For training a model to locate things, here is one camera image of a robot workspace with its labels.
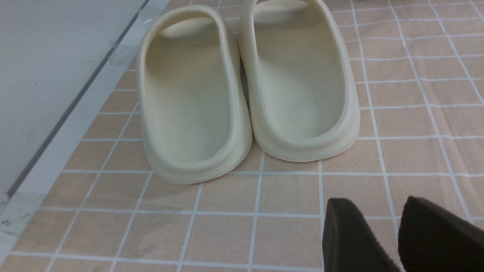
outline textured sole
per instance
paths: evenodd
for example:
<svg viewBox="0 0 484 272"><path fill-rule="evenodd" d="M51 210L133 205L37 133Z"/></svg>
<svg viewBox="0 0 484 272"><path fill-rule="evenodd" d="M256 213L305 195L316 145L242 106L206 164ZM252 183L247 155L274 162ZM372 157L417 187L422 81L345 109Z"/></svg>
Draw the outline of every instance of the textured sole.
<svg viewBox="0 0 484 272"><path fill-rule="evenodd" d="M348 199L328 200L322 246L325 272L400 271Z"/></svg>
<svg viewBox="0 0 484 272"><path fill-rule="evenodd" d="M398 252L407 272L484 272L484 231L424 198L410 196Z"/></svg>

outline tiled floor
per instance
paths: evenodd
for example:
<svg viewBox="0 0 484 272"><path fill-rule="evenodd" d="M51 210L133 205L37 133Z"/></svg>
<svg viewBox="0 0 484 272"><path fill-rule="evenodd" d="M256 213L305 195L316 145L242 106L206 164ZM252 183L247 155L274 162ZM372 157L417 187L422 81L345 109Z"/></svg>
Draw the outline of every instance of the tiled floor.
<svg viewBox="0 0 484 272"><path fill-rule="evenodd" d="M217 8L237 32L243 0ZM321 271L325 201L352 199L398 262L409 195L484 227L484 1L328 0L352 58L361 137L289 163L254 142L234 171L176 186L145 159L130 66L1 272Z"/></svg>

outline slide sandal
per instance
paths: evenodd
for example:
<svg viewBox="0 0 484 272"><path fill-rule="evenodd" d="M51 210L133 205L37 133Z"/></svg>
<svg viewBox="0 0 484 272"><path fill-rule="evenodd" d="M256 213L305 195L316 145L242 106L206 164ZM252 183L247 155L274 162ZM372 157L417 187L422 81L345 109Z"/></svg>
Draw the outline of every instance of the slide sandal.
<svg viewBox="0 0 484 272"><path fill-rule="evenodd" d="M193 184L235 168L252 144L235 38L212 8L162 15L143 38L138 100L146 157L154 173Z"/></svg>
<svg viewBox="0 0 484 272"><path fill-rule="evenodd" d="M410 196L398 252L407 272L484 271L484 231L427 199Z"/></svg>
<svg viewBox="0 0 484 272"><path fill-rule="evenodd" d="M330 198L323 233L325 272L399 272L362 213L345 198Z"/></svg>
<svg viewBox="0 0 484 272"><path fill-rule="evenodd" d="M254 136L292 162L335 156L360 133L348 52L321 0L248 0L239 49Z"/></svg>

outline white wall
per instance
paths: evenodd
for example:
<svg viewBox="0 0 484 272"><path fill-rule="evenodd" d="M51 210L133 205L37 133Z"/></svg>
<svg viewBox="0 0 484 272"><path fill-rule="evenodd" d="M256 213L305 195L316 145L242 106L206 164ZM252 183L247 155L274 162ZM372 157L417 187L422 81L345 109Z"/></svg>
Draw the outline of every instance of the white wall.
<svg viewBox="0 0 484 272"><path fill-rule="evenodd" d="M143 1L0 1L0 193L11 187Z"/></svg>

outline cream slide sandal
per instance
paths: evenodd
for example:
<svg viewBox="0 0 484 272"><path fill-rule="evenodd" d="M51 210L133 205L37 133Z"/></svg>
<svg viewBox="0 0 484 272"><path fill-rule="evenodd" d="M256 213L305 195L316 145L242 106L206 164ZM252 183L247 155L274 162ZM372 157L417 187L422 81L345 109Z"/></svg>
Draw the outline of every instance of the cream slide sandal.
<svg viewBox="0 0 484 272"><path fill-rule="evenodd" d="M321 0L248 0L239 50L252 129L268 154L292 162L335 156L360 133L348 52Z"/></svg>
<svg viewBox="0 0 484 272"><path fill-rule="evenodd" d="M237 42L212 8L161 16L137 59L146 157L167 182L193 184L235 168L252 144Z"/></svg>

